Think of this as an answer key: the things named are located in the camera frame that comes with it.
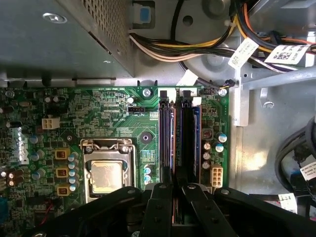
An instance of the black dimm slot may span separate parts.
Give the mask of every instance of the black dimm slot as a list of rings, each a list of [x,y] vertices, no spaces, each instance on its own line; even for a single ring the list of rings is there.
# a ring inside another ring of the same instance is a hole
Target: black dimm slot
[[[188,182],[195,182],[194,169],[194,111],[192,98],[184,95],[181,108],[181,141],[182,166],[187,170]]]

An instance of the gray metal panel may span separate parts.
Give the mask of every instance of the gray metal panel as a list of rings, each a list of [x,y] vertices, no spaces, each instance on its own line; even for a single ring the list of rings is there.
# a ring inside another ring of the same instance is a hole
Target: gray metal panel
[[[306,35],[316,31],[315,0],[260,0],[250,13],[252,28],[283,34]]]
[[[1,64],[72,77],[123,78],[133,74],[131,60],[125,62],[126,70],[55,0],[2,0],[0,9]],[[65,16],[68,21],[48,22],[42,18],[46,12]]]

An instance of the chip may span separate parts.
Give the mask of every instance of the chip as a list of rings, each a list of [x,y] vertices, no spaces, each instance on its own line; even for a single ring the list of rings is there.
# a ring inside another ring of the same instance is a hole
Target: chip
[[[91,184],[94,194],[107,194],[123,187],[123,163],[112,160],[91,162]]]

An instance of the black wire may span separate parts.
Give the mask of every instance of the black wire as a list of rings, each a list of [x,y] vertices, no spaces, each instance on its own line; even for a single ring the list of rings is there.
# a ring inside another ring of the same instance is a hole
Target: black wire
[[[260,39],[255,33],[253,33],[249,27],[246,24],[246,20],[244,18],[244,14],[243,11],[241,9],[241,4],[238,0],[235,0],[235,7],[237,10],[237,17],[239,19],[240,25],[242,30],[245,32],[245,34],[251,38],[253,41],[255,41],[257,44],[259,44],[260,46],[263,46],[267,49],[271,49],[273,50],[277,45],[265,42],[264,40]]]

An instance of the screw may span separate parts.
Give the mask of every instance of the screw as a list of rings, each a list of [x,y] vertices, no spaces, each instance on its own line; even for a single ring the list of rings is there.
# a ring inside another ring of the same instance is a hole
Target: screw
[[[5,96],[12,99],[14,97],[14,92],[11,90],[7,90],[5,92]]]
[[[148,88],[143,90],[143,96],[150,97],[152,95],[152,91]]]
[[[220,90],[218,91],[218,95],[219,95],[219,96],[222,96],[222,97],[226,96],[226,95],[227,95],[227,90],[226,90],[225,88],[220,89]]]
[[[56,23],[56,24],[64,24],[67,22],[67,18],[58,14],[53,14],[53,13],[45,13],[43,14],[43,18],[46,21],[49,21],[51,23]]]
[[[273,108],[274,107],[274,103],[273,102],[271,102],[271,101],[268,101],[268,102],[266,102],[266,103],[264,103],[263,104],[263,108],[269,108],[269,109],[271,109],[271,108]]]
[[[222,189],[222,190],[221,190],[221,193],[222,193],[222,194],[225,194],[225,195],[228,195],[228,194],[230,194],[231,192],[229,192],[229,191],[226,190],[226,189]]]
[[[189,189],[195,189],[196,186],[195,186],[194,184],[189,184],[189,185],[188,185],[188,188],[189,188]]]
[[[128,152],[128,151],[129,151],[129,148],[126,147],[126,146],[124,146],[124,147],[122,147],[122,151],[123,151],[123,152]]]
[[[85,147],[85,152],[91,153],[93,151],[92,147]]]
[[[32,235],[32,237],[46,237],[46,233],[45,232],[38,232],[38,233]]]

